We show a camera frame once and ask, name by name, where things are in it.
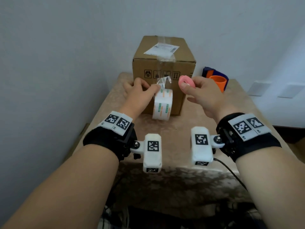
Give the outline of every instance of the white tape roll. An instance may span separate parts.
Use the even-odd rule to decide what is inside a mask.
[[[152,118],[157,120],[168,121],[173,105],[173,90],[160,89],[155,95]]]

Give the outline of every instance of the black wrist strap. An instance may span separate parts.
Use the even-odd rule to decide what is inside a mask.
[[[134,130],[134,124],[131,123],[123,136],[116,134],[110,129],[96,127],[85,136],[83,145],[95,144],[103,146],[111,150],[119,161],[122,161],[125,157],[129,156],[130,148],[135,140],[137,140],[137,135]]]
[[[258,135],[250,140],[243,141],[234,128],[229,124],[232,120],[244,113],[233,113],[224,117],[217,125],[216,131],[220,134],[225,146],[220,150],[231,157],[235,162],[239,157],[267,147],[281,147],[280,142],[271,134]]]

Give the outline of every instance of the forearm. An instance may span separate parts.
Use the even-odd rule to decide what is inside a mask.
[[[84,146],[31,193],[3,229],[96,228],[118,164],[112,151]]]
[[[269,228],[304,227],[305,164],[270,147],[243,155],[236,165]]]

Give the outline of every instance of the white plastic mount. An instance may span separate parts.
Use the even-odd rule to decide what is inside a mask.
[[[222,148],[219,135],[210,135],[206,127],[193,127],[191,129],[192,164],[208,165],[214,159],[212,148]]]
[[[162,168],[162,144],[159,134],[149,133],[144,141],[138,141],[137,149],[130,149],[132,153],[143,154],[143,171],[145,173],[159,173]]]

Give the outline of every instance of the fingernail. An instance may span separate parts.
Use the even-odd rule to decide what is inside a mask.
[[[189,85],[189,84],[187,84],[187,83],[185,83],[185,82],[182,82],[182,83],[180,84],[180,87],[181,87],[182,89],[184,89],[187,85]]]

